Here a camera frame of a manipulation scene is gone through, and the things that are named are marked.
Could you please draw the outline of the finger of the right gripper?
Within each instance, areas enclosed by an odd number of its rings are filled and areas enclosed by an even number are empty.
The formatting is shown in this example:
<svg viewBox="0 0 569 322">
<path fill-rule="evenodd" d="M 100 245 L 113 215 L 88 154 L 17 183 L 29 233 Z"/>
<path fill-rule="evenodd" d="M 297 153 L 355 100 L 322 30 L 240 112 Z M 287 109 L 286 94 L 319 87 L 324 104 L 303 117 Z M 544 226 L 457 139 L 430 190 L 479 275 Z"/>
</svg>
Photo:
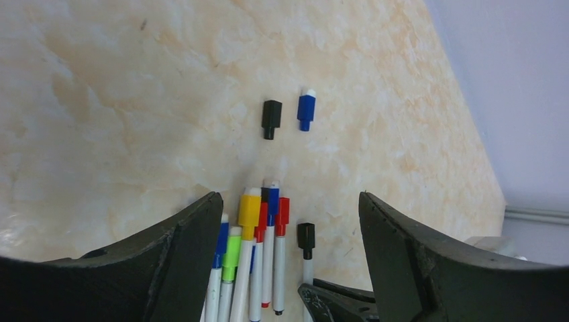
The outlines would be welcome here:
<svg viewBox="0 0 569 322">
<path fill-rule="evenodd" d="M 378 321 L 370 291 L 314 279 L 312 284 L 301 284 L 297 292 L 311 321 Z"/>
</svg>

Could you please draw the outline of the black cap marker pen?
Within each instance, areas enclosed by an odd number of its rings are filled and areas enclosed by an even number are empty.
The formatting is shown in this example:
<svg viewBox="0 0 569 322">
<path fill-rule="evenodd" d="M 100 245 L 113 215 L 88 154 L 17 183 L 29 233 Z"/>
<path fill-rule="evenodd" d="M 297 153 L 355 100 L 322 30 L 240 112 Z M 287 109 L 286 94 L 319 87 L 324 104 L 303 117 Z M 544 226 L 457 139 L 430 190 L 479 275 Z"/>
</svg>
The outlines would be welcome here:
<svg viewBox="0 0 569 322">
<path fill-rule="evenodd" d="M 313 284 L 313 249 L 315 225 L 310 222 L 297 224 L 297 245 L 303 251 L 303 284 Z"/>
</svg>

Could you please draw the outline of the blue pen cap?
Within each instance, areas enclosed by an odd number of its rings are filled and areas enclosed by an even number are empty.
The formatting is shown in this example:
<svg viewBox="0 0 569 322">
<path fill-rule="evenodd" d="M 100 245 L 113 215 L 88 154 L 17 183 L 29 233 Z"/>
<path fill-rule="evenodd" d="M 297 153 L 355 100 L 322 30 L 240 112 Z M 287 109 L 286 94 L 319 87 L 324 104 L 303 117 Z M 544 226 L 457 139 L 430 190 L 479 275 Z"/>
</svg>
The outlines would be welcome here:
<svg viewBox="0 0 569 322">
<path fill-rule="evenodd" d="M 313 89 L 306 90 L 299 97 L 297 119 L 301 131 L 309 131 L 315 115 L 316 92 Z"/>
</svg>

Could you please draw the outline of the black pen cap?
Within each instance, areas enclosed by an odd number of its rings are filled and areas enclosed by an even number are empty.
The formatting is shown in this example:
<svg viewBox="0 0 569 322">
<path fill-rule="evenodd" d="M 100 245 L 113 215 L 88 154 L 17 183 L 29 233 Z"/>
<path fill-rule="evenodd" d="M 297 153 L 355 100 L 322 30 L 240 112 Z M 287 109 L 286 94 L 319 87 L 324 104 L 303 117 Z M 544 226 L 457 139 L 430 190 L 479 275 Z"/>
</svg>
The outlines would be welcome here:
<svg viewBox="0 0 569 322">
<path fill-rule="evenodd" d="M 263 103 L 262 110 L 262 129 L 265 140 L 273 140 L 275 129 L 280 128 L 282 114 L 282 103 L 280 101 L 268 100 Z"/>
</svg>

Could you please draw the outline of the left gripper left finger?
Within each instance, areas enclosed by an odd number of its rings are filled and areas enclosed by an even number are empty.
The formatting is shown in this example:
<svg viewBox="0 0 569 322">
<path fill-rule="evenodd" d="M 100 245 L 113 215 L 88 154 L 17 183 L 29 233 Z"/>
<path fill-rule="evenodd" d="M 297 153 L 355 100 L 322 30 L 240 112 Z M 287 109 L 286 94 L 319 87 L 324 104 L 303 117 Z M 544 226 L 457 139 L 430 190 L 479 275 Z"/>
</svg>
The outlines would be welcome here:
<svg viewBox="0 0 569 322">
<path fill-rule="evenodd" d="M 223 199 L 72 259 L 1 259 L 2 321 L 198 321 Z"/>
</svg>

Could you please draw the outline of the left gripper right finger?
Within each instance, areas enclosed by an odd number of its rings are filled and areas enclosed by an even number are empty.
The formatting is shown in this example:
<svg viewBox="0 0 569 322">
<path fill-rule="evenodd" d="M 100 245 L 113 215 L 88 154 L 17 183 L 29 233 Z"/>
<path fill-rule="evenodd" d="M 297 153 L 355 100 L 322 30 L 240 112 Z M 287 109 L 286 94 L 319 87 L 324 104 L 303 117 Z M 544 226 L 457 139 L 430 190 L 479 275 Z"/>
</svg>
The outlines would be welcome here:
<svg viewBox="0 0 569 322">
<path fill-rule="evenodd" d="M 567 321 L 568 268 L 481 250 L 371 193 L 360 228 L 381 321 Z"/>
</svg>

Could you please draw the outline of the red cap marker pen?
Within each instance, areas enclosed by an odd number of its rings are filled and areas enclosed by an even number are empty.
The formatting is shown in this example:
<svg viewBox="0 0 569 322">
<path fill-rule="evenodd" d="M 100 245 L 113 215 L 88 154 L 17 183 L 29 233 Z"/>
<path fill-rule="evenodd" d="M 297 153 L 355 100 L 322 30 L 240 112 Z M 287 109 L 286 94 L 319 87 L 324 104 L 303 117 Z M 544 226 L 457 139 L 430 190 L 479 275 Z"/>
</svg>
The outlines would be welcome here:
<svg viewBox="0 0 569 322">
<path fill-rule="evenodd" d="M 276 316 L 281 316 L 285 309 L 286 234 L 290 217 L 290 201 L 288 197 L 279 198 L 275 223 L 272 308 Z"/>
</svg>

